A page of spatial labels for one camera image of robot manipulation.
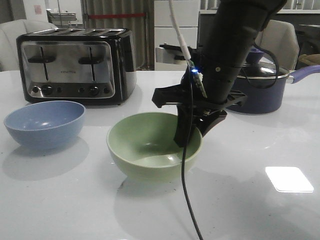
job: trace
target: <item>black toaster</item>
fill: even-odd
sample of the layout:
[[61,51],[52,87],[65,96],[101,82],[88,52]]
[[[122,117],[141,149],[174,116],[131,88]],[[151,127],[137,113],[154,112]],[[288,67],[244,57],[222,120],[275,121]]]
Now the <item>black toaster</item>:
[[24,98],[119,105],[137,82],[132,32],[48,29],[16,40]]

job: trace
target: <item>black cable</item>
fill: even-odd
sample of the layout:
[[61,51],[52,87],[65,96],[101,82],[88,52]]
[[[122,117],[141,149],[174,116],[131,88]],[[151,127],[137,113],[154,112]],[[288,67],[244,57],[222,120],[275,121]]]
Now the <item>black cable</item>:
[[272,61],[274,62],[274,65],[275,65],[275,78],[274,78],[273,84],[271,84],[271,85],[269,86],[269,88],[270,88],[270,87],[272,87],[273,85],[276,84],[276,82],[277,82],[277,80],[278,80],[278,77],[279,77],[280,66],[279,66],[278,59],[277,59],[276,55],[275,55],[272,51],[269,51],[269,50],[267,50],[267,49],[264,49],[264,48],[258,46],[256,43],[254,43],[253,46],[254,46],[256,49],[259,49],[260,51],[265,52],[266,54],[268,54],[268,55],[272,58]]
[[189,83],[190,83],[190,123],[188,127],[188,133],[187,133],[187,138],[185,140],[184,146],[183,146],[183,152],[182,152],[182,164],[181,164],[181,181],[182,181],[182,188],[183,188],[183,193],[185,197],[186,204],[189,209],[189,213],[194,225],[194,228],[196,230],[196,233],[199,237],[200,240],[203,240],[203,237],[201,235],[200,229],[197,224],[197,220],[194,215],[194,211],[191,207],[191,203],[189,200],[188,192],[187,192],[187,187],[186,187],[186,180],[185,180],[185,162],[186,162],[186,154],[187,154],[187,146],[189,143],[190,135],[191,135],[191,130],[192,130],[192,122],[193,122],[193,115],[194,115],[194,97],[193,97],[193,86],[192,86],[192,81],[191,81],[191,73],[190,73],[190,68],[188,68],[188,78],[189,78]]

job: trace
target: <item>white table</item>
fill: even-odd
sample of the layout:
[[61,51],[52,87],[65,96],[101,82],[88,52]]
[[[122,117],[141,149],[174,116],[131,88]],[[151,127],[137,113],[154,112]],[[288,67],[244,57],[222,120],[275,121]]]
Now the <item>white table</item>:
[[[110,127],[157,108],[154,88],[177,84],[182,72],[138,72],[121,106],[88,107],[76,143],[36,152],[19,146],[0,124],[0,239],[196,239],[180,179],[141,183],[114,164]],[[287,84],[279,110],[229,112],[205,137],[186,175],[205,240],[319,240],[320,74]],[[0,119],[27,104],[18,71],[0,73]],[[266,167],[299,168],[313,192],[279,192]]]

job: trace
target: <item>bowl rim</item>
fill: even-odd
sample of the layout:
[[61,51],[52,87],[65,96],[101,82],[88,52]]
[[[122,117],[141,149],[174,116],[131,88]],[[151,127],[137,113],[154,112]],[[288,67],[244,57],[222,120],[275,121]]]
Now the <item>bowl rim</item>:
[[[148,111],[148,112],[140,112],[140,113],[137,113],[137,114],[133,114],[133,115],[130,115],[130,116],[127,116],[123,119],[121,119],[120,121],[118,121],[116,124],[114,124],[112,127],[110,127],[107,135],[106,135],[106,144],[109,148],[109,150],[111,151],[112,154],[114,154],[117,158],[121,159],[122,161],[130,164],[130,165],[133,165],[133,166],[136,166],[136,167],[140,167],[140,168],[146,168],[146,169],[164,169],[164,168],[173,168],[173,167],[176,167],[176,166],[179,166],[182,164],[182,161],[179,162],[179,163],[176,163],[176,164],[172,164],[172,165],[164,165],[164,166],[143,166],[143,165],[140,165],[140,164],[135,164],[133,163],[132,161],[128,161],[122,157],[120,157],[118,154],[115,153],[115,151],[111,148],[110,144],[109,144],[109,135],[110,135],[110,132],[112,131],[112,129],[118,124],[120,123],[121,121],[127,119],[127,118],[130,118],[130,117],[133,117],[133,116],[137,116],[137,115],[144,115],[144,114],[165,114],[165,115],[172,115],[172,116],[175,116],[175,117],[178,117],[177,115],[175,114],[172,114],[172,113],[168,113],[168,112],[160,112],[160,111]],[[185,162],[189,162],[191,159],[194,158],[194,156],[196,156],[198,154],[198,152],[200,151],[201,149],[201,146],[202,146],[202,143],[203,143],[203,136],[200,132],[200,130],[195,127],[194,128],[194,131],[197,132],[197,134],[199,134],[200,136],[200,143],[199,143],[199,147],[198,149],[189,157],[186,157],[185,158]]]
[[[81,113],[80,116],[78,116],[77,118],[73,119],[72,121],[68,121],[68,122],[66,122],[66,123],[64,123],[64,124],[60,124],[60,125],[57,125],[57,126],[51,126],[51,127],[47,127],[47,128],[42,128],[42,129],[21,129],[21,128],[12,127],[12,126],[10,126],[10,125],[7,123],[8,118],[9,118],[12,114],[14,114],[14,113],[16,113],[16,112],[18,112],[18,111],[21,111],[22,109],[31,108],[31,107],[33,107],[33,106],[35,106],[35,105],[51,104],[51,103],[57,103],[57,102],[60,102],[60,103],[66,103],[66,102],[67,102],[67,103],[72,103],[72,104],[79,105],[79,106],[82,108],[83,112]],[[68,100],[48,100],[48,101],[42,101],[42,102],[32,103],[32,104],[23,106],[23,107],[21,107],[21,108],[18,108],[18,109],[16,109],[16,110],[10,112],[10,113],[4,118],[3,124],[4,124],[5,127],[8,128],[8,129],[15,130],[15,131],[20,131],[20,132],[44,131],[44,130],[49,130],[49,129],[60,128],[60,127],[62,127],[62,126],[71,124],[71,123],[77,121],[78,119],[82,118],[85,113],[86,113],[86,107],[85,107],[83,104],[79,103],[79,102],[76,102],[76,101],[68,101]]]

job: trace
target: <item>chair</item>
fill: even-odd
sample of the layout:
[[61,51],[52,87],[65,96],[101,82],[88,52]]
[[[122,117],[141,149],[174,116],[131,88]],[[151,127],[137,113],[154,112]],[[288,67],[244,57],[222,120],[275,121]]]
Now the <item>chair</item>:
[[19,70],[18,36],[52,28],[57,27],[49,22],[26,19],[0,24],[0,71]]
[[302,54],[299,56],[298,60],[307,66],[320,65],[320,54]]
[[295,69],[299,45],[295,27],[291,23],[270,20],[266,28],[258,34],[255,43],[275,54],[281,67],[287,70]]

